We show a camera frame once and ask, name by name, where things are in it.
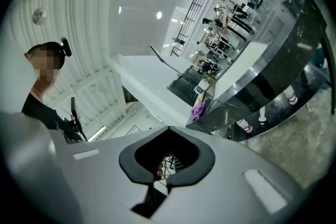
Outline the black marble counter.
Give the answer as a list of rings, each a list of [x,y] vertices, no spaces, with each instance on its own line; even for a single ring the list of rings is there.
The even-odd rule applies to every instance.
[[[327,81],[332,89],[331,111],[336,112],[336,65],[325,31],[327,24],[316,2],[285,0],[266,8],[260,20],[261,24],[256,26],[241,52],[251,41],[269,46],[252,70],[238,80],[238,92],[230,88],[219,98],[212,96],[206,100],[206,114],[197,121],[190,120],[189,129],[211,133],[231,126],[232,139],[243,141],[247,136],[263,134],[292,117]],[[328,78],[311,62],[320,46],[328,63]],[[298,98],[295,105],[291,105],[284,94],[289,85]],[[266,109],[265,125],[258,121],[262,107]],[[251,133],[237,125],[241,119],[252,125]]]

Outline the long tube light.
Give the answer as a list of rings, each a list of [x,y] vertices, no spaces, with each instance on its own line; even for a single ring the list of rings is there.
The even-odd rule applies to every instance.
[[[89,139],[88,142],[93,141],[98,135],[100,135],[104,130],[106,129],[106,126],[102,126],[100,129],[98,129],[94,135],[92,135]]]

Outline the purple cloth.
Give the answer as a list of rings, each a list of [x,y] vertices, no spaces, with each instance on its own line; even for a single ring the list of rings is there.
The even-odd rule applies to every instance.
[[[194,122],[203,117],[206,114],[207,107],[205,102],[200,102],[194,106],[191,110],[191,121]]]

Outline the wooden table with black legs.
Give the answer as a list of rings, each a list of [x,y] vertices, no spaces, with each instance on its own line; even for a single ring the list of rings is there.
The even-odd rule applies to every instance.
[[[231,31],[233,34],[246,40],[248,35],[253,35],[254,30],[246,21],[247,16],[244,13],[229,11],[228,9],[222,9],[223,14],[223,26],[225,29]]]

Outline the thin black-framed panel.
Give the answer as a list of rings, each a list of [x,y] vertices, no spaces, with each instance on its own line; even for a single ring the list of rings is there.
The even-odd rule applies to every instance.
[[[162,62],[163,64],[165,64],[166,66],[170,67],[171,69],[173,69],[175,72],[177,72],[180,76],[182,76],[182,73],[180,73],[177,69],[175,69],[174,67],[172,67],[170,64],[168,64],[158,53],[158,51],[152,46],[149,46],[150,49],[154,52],[154,54],[156,55],[156,57],[158,58],[158,60],[160,62]]]

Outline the dark green pump bottle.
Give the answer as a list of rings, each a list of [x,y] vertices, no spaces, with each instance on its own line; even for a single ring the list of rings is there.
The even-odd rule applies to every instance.
[[[215,84],[217,81],[215,77],[213,77],[211,74],[207,72],[203,73],[203,78],[207,80],[210,84]]]

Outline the grey ceiling dome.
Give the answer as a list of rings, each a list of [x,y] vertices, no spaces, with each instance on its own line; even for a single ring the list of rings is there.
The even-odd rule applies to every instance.
[[[35,25],[42,25],[46,21],[47,15],[47,10],[43,7],[39,7],[34,10],[32,21]]]

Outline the person's torso in black shirt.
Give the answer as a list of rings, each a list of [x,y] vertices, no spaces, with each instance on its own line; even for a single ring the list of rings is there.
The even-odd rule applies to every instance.
[[[40,120],[47,129],[60,131],[68,144],[83,142],[81,136],[60,118],[55,110],[41,103],[31,93],[24,103],[22,113]]]

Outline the cream mug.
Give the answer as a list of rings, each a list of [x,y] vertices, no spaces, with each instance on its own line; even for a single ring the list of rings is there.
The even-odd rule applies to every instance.
[[[209,88],[210,83],[207,81],[207,79],[203,78],[197,86],[203,91],[206,91]]]

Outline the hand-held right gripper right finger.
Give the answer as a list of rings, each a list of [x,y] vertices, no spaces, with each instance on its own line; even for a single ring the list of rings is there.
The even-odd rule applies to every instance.
[[[211,171],[197,184],[173,188],[153,214],[159,224],[259,224],[300,195],[282,169],[247,146],[183,129],[215,154]]]

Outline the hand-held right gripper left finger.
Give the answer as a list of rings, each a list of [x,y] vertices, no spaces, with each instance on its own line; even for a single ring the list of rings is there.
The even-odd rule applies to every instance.
[[[167,126],[68,146],[68,179],[82,210],[158,210],[169,197],[154,187]]]

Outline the black chest-mounted device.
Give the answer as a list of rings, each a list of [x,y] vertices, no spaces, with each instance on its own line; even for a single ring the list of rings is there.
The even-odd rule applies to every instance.
[[[88,142],[88,139],[85,136],[83,129],[82,129],[82,125],[80,123],[80,116],[79,116],[79,113],[77,112],[75,97],[71,97],[70,99],[70,110],[71,110],[70,125],[72,126],[72,129],[76,133],[79,133],[83,137],[83,140],[85,142]]]

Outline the slim white bottle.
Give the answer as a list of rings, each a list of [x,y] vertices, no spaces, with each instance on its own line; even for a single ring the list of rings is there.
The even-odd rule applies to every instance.
[[[258,121],[261,125],[265,125],[266,122],[267,122],[267,118],[266,118],[266,109],[265,107],[262,107],[260,110],[259,110],[259,118],[258,118]]]

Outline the white bottle with red label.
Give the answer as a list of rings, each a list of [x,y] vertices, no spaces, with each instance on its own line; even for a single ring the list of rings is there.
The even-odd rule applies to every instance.
[[[239,127],[241,127],[246,133],[251,133],[253,131],[253,127],[246,120],[241,119],[236,122]]]
[[[298,98],[291,85],[289,85],[283,92],[291,105],[295,105],[298,102]]]

